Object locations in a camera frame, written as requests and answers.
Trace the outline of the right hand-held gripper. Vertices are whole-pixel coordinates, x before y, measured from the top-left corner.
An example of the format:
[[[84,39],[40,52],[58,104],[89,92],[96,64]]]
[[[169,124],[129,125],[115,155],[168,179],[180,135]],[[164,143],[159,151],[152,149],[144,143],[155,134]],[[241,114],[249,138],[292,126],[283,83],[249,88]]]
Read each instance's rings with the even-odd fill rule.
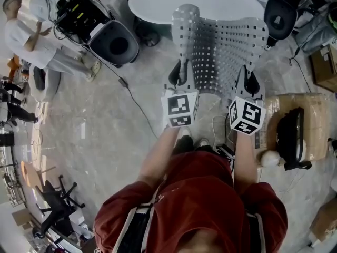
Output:
[[[253,72],[250,73],[246,66],[242,66],[231,96],[231,129],[249,136],[258,132],[266,115],[264,82]]]

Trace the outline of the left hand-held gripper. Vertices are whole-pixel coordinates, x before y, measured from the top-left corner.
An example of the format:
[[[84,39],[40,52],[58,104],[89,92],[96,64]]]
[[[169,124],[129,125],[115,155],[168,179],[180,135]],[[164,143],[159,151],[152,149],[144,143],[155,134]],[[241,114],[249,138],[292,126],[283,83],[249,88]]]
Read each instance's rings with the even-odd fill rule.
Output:
[[[194,123],[199,91],[188,59],[176,61],[164,74],[161,104],[163,127],[180,128]]]

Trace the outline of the white perforated rubber mat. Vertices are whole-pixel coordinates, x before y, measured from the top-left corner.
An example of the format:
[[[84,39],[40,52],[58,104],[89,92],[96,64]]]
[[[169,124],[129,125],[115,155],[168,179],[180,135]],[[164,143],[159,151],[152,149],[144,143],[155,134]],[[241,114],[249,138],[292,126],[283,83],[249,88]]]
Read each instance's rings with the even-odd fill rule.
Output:
[[[192,4],[173,12],[171,29],[180,60],[188,59],[192,64],[195,87],[223,100],[231,97],[242,66],[254,70],[269,35],[266,23],[259,18],[202,18]]]

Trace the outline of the person's left forearm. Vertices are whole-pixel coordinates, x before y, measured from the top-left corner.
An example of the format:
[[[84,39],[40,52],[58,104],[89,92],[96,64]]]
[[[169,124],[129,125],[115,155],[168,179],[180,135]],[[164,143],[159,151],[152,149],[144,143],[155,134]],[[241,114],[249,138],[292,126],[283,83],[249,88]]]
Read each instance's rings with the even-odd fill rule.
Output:
[[[167,128],[162,132],[141,165],[138,181],[145,182],[152,189],[159,186],[169,167],[179,130]]]

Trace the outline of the person's right forearm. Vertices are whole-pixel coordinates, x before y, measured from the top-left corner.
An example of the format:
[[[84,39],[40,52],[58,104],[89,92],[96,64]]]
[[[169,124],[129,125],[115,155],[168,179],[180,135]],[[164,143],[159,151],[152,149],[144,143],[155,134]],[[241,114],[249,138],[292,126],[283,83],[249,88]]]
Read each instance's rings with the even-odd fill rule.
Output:
[[[234,188],[242,195],[249,186],[257,183],[257,164],[251,137],[238,132],[235,147]]]

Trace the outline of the taped cardboard box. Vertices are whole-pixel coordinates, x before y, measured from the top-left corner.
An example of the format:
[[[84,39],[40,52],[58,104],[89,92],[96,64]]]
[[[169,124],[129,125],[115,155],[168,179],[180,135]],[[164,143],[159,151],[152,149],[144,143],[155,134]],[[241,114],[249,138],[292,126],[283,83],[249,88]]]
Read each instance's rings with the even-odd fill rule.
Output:
[[[262,155],[276,150],[277,124],[289,111],[304,109],[305,159],[318,161],[326,156],[327,140],[330,134],[330,109],[325,95],[318,93],[282,94],[266,98],[266,116],[262,128],[253,136],[257,166],[261,165]]]

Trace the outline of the black waist bag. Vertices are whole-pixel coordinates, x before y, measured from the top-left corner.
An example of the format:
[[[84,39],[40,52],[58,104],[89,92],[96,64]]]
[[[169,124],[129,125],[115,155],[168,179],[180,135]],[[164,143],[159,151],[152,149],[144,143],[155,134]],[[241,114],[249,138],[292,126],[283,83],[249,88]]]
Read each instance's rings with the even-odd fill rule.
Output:
[[[306,149],[304,109],[298,107],[289,111],[277,125],[276,150],[285,162],[285,171],[312,167],[311,161],[305,159]]]

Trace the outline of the person's black trousers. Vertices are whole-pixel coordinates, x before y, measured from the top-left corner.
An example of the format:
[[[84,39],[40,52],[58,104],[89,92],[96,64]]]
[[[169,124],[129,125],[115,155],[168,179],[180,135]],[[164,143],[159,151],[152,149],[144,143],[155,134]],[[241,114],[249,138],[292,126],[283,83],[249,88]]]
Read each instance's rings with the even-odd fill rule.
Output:
[[[208,147],[196,148],[196,142],[193,142],[192,138],[183,137],[177,140],[176,145],[173,149],[172,155],[178,155],[181,153],[193,152],[193,151],[206,151],[215,155],[219,155],[213,150],[209,145]]]

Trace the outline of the black waist device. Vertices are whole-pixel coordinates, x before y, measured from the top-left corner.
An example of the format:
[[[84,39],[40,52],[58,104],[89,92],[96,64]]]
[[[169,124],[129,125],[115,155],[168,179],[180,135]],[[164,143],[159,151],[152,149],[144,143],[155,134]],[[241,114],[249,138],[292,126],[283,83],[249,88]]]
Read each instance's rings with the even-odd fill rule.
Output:
[[[235,154],[225,143],[215,146],[215,151],[222,157],[225,157],[230,165],[231,172],[234,170]]]

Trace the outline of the white round ball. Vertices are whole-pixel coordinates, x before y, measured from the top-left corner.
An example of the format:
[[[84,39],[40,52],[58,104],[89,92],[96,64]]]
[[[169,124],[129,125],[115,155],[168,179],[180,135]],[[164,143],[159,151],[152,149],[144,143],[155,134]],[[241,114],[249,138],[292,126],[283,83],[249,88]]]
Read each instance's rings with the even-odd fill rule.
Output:
[[[279,165],[280,155],[277,151],[268,150],[261,156],[262,167],[276,167]]]

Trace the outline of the person's red shirt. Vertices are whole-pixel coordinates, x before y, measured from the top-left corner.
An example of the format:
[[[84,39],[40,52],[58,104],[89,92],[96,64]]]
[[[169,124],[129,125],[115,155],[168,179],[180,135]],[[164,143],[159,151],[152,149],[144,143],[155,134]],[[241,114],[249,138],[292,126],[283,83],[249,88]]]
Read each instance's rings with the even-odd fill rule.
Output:
[[[196,229],[213,229],[226,253],[257,253],[249,217],[257,216],[266,253],[277,253],[288,228],[286,209],[265,182],[237,194],[228,162],[206,151],[171,158],[166,181],[152,189],[138,181],[107,199],[94,221],[96,243],[112,253],[129,212],[154,201],[146,253],[175,253],[181,238]]]

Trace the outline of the small cardboard box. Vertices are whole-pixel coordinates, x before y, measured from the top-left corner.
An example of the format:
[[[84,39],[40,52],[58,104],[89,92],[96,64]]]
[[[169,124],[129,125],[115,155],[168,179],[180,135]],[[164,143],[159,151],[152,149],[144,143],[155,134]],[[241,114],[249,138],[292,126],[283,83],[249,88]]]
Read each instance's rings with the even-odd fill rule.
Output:
[[[337,230],[337,198],[324,204],[317,212],[310,232],[320,242],[325,241]]]

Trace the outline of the black office chair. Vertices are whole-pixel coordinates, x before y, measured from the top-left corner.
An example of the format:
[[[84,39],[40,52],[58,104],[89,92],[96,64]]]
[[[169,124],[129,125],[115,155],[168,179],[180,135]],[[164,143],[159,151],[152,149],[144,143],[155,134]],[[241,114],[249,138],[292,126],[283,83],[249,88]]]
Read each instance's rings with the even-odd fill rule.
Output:
[[[70,215],[73,214],[77,208],[84,208],[85,204],[78,203],[71,198],[71,192],[77,187],[77,183],[73,183],[69,190],[65,190],[62,179],[62,175],[58,176],[60,183],[59,190],[56,190],[48,180],[45,181],[42,189],[36,187],[38,193],[49,205],[48,208],[40,209],[40,212],[43,215],[45,212],[49,212],[49,215],[41,223],[39,228],[33,228],[32,234],[35,238],[44,238],[50,227],[54,227],[66,237],[74,232],[70,221]]]

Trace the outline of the round wooden table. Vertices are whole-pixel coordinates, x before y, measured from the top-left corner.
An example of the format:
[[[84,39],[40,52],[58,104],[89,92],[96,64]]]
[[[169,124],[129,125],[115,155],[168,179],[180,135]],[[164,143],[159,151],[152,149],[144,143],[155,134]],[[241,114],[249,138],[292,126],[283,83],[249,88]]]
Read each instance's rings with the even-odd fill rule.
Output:
[[[23,179],[26,182],[27,186],[31,189],[35,189],[38,187],[40,190],[43,189],[43,174],[55,169],[53,166],[51,168],[45,170],[38,170],[34,167],[34,165],[29,162],[26,163],[24,161],[21,162],[21,171],[23,175]]]

